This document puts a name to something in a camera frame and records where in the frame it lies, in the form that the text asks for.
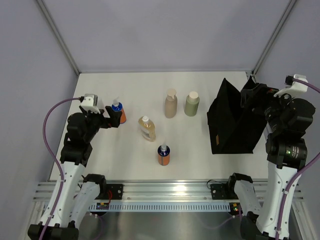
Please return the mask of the beige pump bottle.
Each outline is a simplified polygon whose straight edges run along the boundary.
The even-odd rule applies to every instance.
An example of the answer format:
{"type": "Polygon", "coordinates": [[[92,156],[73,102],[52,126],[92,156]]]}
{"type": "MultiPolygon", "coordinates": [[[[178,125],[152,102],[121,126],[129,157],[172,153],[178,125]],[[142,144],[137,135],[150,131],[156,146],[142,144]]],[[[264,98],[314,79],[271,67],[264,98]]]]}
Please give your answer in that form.
{"type": "Polygon", "coordinates": [[[177,113],[177,107],[178,107],[177,91],[173,88],[170,88],[166,92],[165,107],[164,107],[165,117],[168,119],[173,118],[177,113]]]}

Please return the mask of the blue orange pump bottle back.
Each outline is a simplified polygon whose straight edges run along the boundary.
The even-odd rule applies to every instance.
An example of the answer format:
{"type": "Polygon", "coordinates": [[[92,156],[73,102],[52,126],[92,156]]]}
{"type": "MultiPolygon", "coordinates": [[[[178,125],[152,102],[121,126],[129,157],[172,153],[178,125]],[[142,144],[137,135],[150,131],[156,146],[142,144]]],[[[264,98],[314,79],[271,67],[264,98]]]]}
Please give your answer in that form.
{"type": "Polygon", "coordinates": [[[127,121],[127,117],[124,111],[123,104],[118,100],[118,97],[113,100],[111,108],[113,111],[121,113],[120,124],[124,124],[127,121]]]}

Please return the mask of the clear yellow soap bottle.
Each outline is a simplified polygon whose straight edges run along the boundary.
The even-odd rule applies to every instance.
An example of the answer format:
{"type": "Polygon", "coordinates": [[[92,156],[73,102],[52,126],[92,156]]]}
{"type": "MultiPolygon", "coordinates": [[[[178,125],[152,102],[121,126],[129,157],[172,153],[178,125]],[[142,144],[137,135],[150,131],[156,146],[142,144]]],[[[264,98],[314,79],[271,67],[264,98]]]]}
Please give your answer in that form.
{"type": "Polygon", "coordinates": [[[142,116],[138,120],[141,135],[149,142],[156,140],[156,127],[148,116],[142,116]]]}

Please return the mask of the green bottle white cap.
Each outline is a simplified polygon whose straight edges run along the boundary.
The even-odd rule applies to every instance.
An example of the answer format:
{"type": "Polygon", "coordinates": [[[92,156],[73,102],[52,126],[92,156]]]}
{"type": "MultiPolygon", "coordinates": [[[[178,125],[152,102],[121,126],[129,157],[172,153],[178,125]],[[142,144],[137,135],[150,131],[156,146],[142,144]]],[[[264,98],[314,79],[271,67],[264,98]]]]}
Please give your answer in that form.
{"type": "Polygon", "coordinates": [[[186,97],[184,113],[189,117],[195,116],[197,114],[199,102],[199,94],[196,91],[191,91],[186,97]]]}

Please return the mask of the blue orange pump bottle front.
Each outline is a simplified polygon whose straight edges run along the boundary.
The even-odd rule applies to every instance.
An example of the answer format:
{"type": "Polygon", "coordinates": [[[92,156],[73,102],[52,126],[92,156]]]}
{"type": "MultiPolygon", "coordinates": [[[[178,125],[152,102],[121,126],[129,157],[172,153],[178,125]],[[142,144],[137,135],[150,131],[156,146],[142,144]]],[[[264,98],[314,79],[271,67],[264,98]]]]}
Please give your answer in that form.
{"type": "Polygon", "coordinates": [[[157,149],[158,163],[162,166],[167,166],[170,163],[171,149],[164,141],[157,149]]]}

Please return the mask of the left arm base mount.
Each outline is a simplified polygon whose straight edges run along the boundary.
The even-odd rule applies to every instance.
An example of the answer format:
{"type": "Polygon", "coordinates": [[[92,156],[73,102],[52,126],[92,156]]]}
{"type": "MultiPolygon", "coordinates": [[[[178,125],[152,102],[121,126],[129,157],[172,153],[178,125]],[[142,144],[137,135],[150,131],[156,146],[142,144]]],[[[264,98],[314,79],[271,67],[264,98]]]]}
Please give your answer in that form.
{"type": "Polygon", "coordinates": [[[108,201],[109,197],[111,197],[111,200],[121,200],[123,197],[123,188],[123,184],[104,184],[95,199],[108,201]]]}

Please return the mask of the blue orange pump bottle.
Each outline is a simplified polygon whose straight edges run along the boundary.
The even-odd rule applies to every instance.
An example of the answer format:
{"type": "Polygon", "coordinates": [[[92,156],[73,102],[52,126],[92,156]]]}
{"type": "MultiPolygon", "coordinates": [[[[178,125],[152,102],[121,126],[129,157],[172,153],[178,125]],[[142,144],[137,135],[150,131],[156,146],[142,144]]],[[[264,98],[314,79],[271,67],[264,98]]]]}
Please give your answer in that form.
{"type": "Polygon", "coordinates": [[[123,104],[118,100],[118,97],[113,100],[111,108],[113,111],[121,113],[120,124],[124,124],[127,121],[127,117],[124,111],[123,104]]]}
{"type": "Polygon", "coordinates": [[[171,149],[164,141],[157,149],[158,163],[162,166],[167,166],[170,163],[171,149]]]}

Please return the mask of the black canvas bag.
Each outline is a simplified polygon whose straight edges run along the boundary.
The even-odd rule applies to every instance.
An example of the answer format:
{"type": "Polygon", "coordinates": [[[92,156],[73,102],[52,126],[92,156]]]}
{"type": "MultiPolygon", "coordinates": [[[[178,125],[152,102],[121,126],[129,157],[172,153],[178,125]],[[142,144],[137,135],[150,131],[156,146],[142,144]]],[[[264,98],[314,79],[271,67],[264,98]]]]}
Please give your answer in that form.
{"type": "Polygon", "coordinates": [[[212,154],[252,154],[267,121],[241,107],[241,93],[226,78],[207,112],[212,154]]]}

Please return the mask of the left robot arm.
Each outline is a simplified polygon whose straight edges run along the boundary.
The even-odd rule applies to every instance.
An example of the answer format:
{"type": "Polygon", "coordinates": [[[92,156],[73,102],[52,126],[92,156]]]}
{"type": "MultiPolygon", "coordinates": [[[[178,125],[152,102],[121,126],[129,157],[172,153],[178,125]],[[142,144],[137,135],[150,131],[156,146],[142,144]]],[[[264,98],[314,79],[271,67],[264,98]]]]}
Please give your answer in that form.
{"type": "Polygon", "coordinates": [[[80,224],[95,199],[108,195],[106,178],[88,174],[76,193],[79,180],[93,150],[91,140],[100,129],[117,128],[120,111],[110,106],[97,113],[82,109],[67,119],[67,132],[60,154],[60,180],[55,184],[49,204],[39,223],[31,224],[27,235],[32,240],[76,240],[80,224]]]}

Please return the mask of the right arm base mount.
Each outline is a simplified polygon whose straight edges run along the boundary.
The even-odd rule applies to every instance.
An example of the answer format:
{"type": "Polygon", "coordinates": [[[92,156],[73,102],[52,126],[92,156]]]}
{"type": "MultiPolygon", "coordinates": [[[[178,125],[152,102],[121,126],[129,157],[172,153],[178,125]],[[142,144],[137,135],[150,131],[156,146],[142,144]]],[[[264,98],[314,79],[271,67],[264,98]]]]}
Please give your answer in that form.
{"type": "Polygon", "coordinates": [[[214,183],[210,185],[211,198],[213,200],[237,200],[235,192],[226,183],[214,183]]]}

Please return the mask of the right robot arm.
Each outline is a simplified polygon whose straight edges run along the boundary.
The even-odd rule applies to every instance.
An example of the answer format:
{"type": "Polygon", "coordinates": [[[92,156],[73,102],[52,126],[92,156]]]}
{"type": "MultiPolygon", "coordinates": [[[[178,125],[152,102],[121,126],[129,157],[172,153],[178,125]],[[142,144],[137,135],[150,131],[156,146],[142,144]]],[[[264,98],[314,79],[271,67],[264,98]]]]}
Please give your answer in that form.
{"type": "Polygon", "coordinates": [[[310,84],[304,75],[285,78],[285,88],[276,89],[248,80],[241,90],[241,106],[265,118],[270,127],[265,149],[268,162],[267,190],[259,203],[253,180],[234,173],[226,192],[240,203],[240,235],[244,240],[287,240],[295,188],[308,169],[304,140],[313,122],[315,107],[300,94],[310,84]]]}

